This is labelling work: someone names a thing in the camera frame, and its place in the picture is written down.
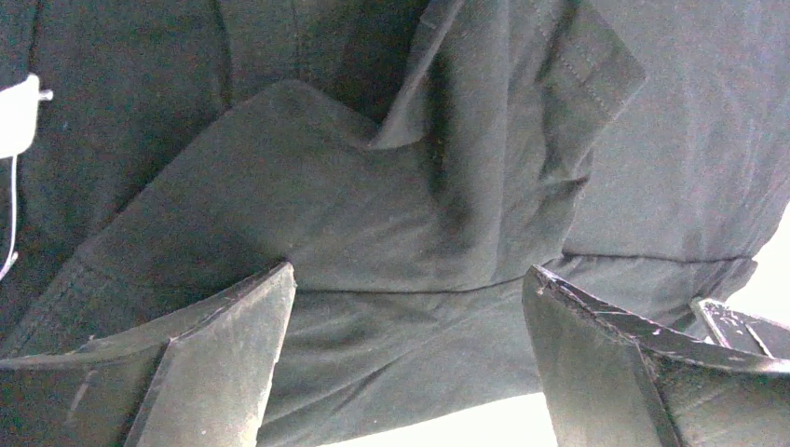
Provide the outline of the black t shirt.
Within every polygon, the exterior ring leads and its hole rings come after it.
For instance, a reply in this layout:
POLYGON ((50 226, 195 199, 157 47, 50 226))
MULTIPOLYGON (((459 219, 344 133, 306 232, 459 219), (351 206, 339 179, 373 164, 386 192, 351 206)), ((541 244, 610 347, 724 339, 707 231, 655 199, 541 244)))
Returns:
POLYGON ((534 264, 689 334, 789 202, 785 1, 5 1, 1 354, 288 262, 261 446, 539 388, 534 264))

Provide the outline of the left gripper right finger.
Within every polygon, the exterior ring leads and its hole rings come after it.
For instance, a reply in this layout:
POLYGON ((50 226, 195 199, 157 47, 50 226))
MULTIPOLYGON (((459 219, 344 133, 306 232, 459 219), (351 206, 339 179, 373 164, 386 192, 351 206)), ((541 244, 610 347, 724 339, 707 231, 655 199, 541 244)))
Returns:
POLYGON ((524 317, 561 446, 785 446, 789 359, 698 339, 540 267, 524 317))

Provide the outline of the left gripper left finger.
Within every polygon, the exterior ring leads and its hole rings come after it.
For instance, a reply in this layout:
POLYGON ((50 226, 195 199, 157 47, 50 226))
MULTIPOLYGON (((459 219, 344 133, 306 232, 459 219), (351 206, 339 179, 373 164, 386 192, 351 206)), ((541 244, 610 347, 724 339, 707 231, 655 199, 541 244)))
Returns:
POLYGON ((60 355, 1 363, 5 446, 253 446, 290 319, 291 264, 60 355))

